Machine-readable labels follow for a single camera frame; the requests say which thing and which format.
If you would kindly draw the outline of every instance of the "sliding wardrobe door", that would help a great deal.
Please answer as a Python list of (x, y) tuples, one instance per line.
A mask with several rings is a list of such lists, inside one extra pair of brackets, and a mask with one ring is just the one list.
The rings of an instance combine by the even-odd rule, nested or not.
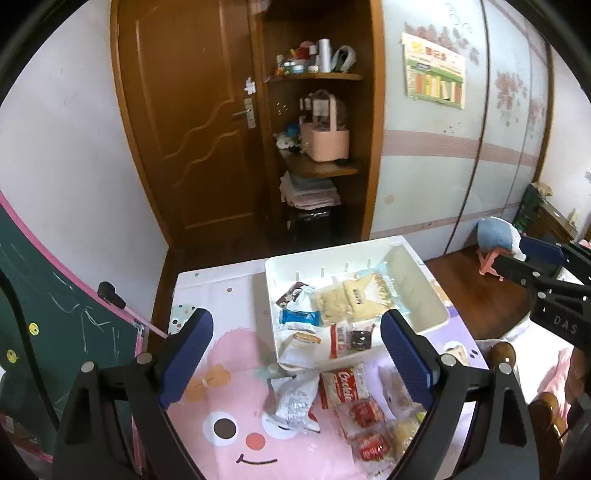
[(548, 58), (544, 39), (537, 30), (527, 24), (530, 41), (531, 97), (525, 132), (525, 143), (521, 161), (502, 218), (512, 222), (519, 208), (525, 188), (534, 178), (535, 168), (540, 159), (540, 150), (548, 111)]
[[(382, 5), (385, 132), (371, 238), (404, 235), (426, 260), (445, 250), (476, 161), (488, 80), (482, 6), (480, 0)], [(465, 57), (464, 109), (407, 96), (402, 32)]]
[[(480, 218), (503, 214), (528, 128), (531, 65), (527, 21), (504, 0), (484, 0), (484, 6), (491, 56), (486, 126), (466, 206), (447, 252), (472, 243), (471, 234)], [(525, 163), (529, 168), (531, 160)]]

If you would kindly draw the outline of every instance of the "cartoon eye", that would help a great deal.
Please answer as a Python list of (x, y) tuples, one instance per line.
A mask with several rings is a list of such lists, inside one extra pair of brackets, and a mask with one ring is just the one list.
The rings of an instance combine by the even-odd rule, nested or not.
[(203, 434), (209, 443), (225, 447), (238, 438), (238, 423), (229, 413), (213, 411), (203, 421)]
[(268, 413), (263, 412), (261, 416), (261, 423), (263, 430), (265, 430), (265, 432), (267, 432), (273, 438), (277, 440), (289, 440), (297, 435), (295, 430), (286, 429), (285, 427), (280, 427), (279, 425), (274, 424), (269, 419), (269, 416), (270, 415)]

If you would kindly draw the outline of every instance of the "wooden shelf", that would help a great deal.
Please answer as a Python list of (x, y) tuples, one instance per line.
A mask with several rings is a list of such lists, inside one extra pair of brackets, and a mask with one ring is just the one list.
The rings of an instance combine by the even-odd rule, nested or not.
[(285, 161), (287, 170), (307, 179), (329, 179), (344, 175), (356, 175), (360, 171), (355, 163), (341, 167), (333, 161), (315, 162), (308, 155), (292, 153), (289, 150), (277, 149), (277, 153)]
[(343, 0), (271, 0), (265, 22), (310, 21), (342, 5)]
[(349, 80), (360, 81), (363, 76), (358, 73), (292, 73), (289, 75), (275, 75), (270, 78), (270, 83), (284, 82), (288, 80)]

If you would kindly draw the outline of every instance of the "poster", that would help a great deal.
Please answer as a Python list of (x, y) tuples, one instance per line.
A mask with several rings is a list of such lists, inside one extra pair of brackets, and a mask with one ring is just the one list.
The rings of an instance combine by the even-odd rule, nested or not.
[(407, 94), (464, 108), (466, 59), (423, 38), (402, 33)]

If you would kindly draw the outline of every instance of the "plastic stool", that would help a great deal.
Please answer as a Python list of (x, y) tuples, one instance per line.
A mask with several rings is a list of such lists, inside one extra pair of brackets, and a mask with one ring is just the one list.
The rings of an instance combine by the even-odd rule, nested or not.
[(501, 247), (495, 247), (487, 253), (486, 258), (482, 256), (480, 248), (476, 251), (476, 254), (478, 255), (478, 260), (480, 260), (480, 275), (490, 273), (499, 277), (499, 281), (503, 281), (503, 277), (501, 277), (496, 272), (496, 270), (492, 268), (492, 264), (495, 261), (495, 258), (498, 257), (500, 254), (511, 255), (511, 252)]

